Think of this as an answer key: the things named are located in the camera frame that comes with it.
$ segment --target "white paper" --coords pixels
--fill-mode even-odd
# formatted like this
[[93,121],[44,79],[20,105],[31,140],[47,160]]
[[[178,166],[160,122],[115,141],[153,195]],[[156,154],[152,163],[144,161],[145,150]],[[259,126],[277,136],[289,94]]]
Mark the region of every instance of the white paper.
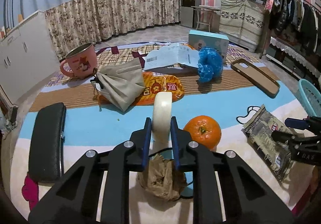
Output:
[[174,43],[162,46],[158,50],[152,50],[145,58],[145,71],[154,68],[169,67],[175,63],[198,68],[198,51],[192,50],[187,45]]

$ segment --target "floor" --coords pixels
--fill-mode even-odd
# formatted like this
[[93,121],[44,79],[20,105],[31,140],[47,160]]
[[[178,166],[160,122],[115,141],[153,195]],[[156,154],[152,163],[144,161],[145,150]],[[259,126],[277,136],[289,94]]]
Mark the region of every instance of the floor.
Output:
[[[112,37],[105,42],[101,42],[95,45],[96,49],[101,49],[109,46],[127,45],[131,43],[156,41],[156,42],[182,42],[188,41],[188,33],[190,29],[182,27],[180,25],[167,25],[156,26],[153,28],[140,29],[135,32],[130,32],[125,35],[119,35]],[[259,54],[253,53],[254,56],[259,58]],[[268,61],[265,57],[262,58],[262,62],[277,75],[280,80],[293,92],[298,90],[298,82],[287,72],[281,69],[278,65]],[[28,113],[32,103],[36,96],[40,92],[41,88],[47,84],[49,78],[40,82],[37,85],[37,89],[30,94],[30,96],[20,105],[18,109],[17,121],[18,126],[10,134],[5,135],[2,139],[1,145],[1,171],[4,189],[6,194],[10,198],[10,166],[13,157],[13,151],[15,143],[19,136],[19,132],[22,126],[23,119]]]

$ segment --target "orange fruit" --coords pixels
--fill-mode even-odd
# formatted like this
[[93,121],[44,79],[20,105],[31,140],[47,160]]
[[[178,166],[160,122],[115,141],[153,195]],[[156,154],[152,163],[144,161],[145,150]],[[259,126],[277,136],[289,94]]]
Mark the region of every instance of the orange fruit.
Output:
[[210,150],[218,145],[222,135],[217,121],[206,115],[191,119],[184,130],[191,134],[193,141],[203,144]]

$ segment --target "metal bolt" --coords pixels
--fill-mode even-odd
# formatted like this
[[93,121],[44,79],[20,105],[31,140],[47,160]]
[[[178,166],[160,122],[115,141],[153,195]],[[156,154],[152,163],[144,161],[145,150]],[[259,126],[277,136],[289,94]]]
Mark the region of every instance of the metal bolt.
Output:
[[86,152],[86,156],[88,158],[92,158],[95,155],[96,155],[96,151],[94,151],[94,150],[89,150],[89,151]]
[[125,141],[124,142],[124,146],[126,148],[130,148],[130,147],[133,147],[134,146],[134,143],[132,141]]
[[190,146],[191,148],[196,148],[198,147],[198,143],[196,141],[190,141],[188,143],[188,146]]
[[236,156],[236,153],[234,151],[227,151],[226,156],[229,158],[234,158]]

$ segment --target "camouflage pouch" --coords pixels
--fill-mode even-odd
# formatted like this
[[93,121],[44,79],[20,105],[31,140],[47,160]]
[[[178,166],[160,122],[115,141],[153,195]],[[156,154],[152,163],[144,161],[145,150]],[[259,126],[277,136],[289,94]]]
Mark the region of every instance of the camouflage pouch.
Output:
[[282,181],[293,164],[291,153],[286,144],[275,142],[271,134],[275,130],[291,134],[293,132],[268,112],[264,105],[243,127],[257,154],[269,166],[277,180]]

